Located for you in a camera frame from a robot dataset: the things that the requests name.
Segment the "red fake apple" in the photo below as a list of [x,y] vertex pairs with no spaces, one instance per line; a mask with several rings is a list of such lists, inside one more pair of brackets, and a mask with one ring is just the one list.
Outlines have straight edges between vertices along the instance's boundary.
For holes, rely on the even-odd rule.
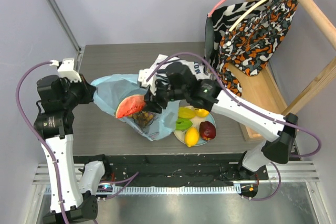
[[203,140],[210,141],[216,137],[216,127],[209,121],[201,122],[199,134]]

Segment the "green fake fruit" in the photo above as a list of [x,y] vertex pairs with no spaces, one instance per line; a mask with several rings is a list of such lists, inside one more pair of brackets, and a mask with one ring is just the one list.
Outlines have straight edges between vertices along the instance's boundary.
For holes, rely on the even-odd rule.
[[176,121],[176,130],[184,131],[192,127],[192,125],[193,125],[193,122],[190,121],[189,119],[178,118]]

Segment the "yellow fake pear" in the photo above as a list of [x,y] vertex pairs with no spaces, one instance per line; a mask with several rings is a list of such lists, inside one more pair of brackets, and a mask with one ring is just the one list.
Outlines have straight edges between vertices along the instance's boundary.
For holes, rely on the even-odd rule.
[[200,118],[205,118],[209,115],[209,111],[207,111],[206,109],[195,108],[194,111],[195,111],[196,116]]

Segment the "yellow fake banana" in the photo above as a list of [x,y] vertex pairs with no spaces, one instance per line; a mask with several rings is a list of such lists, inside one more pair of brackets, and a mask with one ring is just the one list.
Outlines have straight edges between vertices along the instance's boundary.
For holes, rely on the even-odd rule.
[[178,117],[180,119],[193,119],[196,117],[196,113],[193,109],[187,107],[179,107]]

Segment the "light blue plastic bag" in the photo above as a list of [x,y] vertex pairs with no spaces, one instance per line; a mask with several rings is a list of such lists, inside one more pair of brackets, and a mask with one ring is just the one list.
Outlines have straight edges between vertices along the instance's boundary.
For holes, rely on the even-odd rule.
[[[137,80],[136,74],[113,74],[92,81],[91,85],[96,87],[94,104],[103,112],[115,116],[117,107],[124,98],[134,94],[146,94],[146,89],[140,88]],[[123,117],[120,121],[150,141],[161,140],[176,129],[179,103],[179,101],[169,102],[161,114],[153,114],[153,119],[146,126],[140,126],[134,119],[128,117]]]

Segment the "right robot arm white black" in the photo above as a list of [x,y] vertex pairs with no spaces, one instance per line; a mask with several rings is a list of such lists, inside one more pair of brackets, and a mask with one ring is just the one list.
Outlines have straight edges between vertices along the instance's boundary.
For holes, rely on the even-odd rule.
[[167,104],[185,100],[190,105],[227,116],[264,137],[255,148],[246,151],[237,166],[242,179],[250,179],[262,166],[274,162],[286,164],[296,137],[298,117],[283,116],[262,109],[223,88],[214,75],[196,70],[192,62],[169,61],[139,71],[138,83],[146,88],[146,108],[162,112]]

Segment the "yellow fake lemon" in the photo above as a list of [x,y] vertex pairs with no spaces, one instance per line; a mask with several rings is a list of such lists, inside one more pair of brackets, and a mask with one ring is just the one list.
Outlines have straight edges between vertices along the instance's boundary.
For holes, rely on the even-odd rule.
[[184,143],[187,147],[193,147],[198,143],[199,137],[197,128],[191,127],[185,132]]

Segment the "orange watermelon slice fake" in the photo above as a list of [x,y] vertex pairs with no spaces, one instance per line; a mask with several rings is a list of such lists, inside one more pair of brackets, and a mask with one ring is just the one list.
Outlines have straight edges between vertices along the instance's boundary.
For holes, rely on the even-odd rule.
[[129,116],[133,113],[141,111],[146,105],[144,95],[134,94],[124,98],[118,105],[115,113],[117,119]]

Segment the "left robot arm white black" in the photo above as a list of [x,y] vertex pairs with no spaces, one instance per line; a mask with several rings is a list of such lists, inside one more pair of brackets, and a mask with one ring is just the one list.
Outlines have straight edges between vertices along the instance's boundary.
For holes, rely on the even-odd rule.
[[34,128],[42,138],[51,188],[50,212],[43,223],[81,223],[98,215],[98,185],[111,177],[112,169],[105,155],[93,156],[77,179],[72,153],[72,111],[79,104],[92,102],[95,90],[84,79],[70,82],[51,75],[37,81],[40,101]]

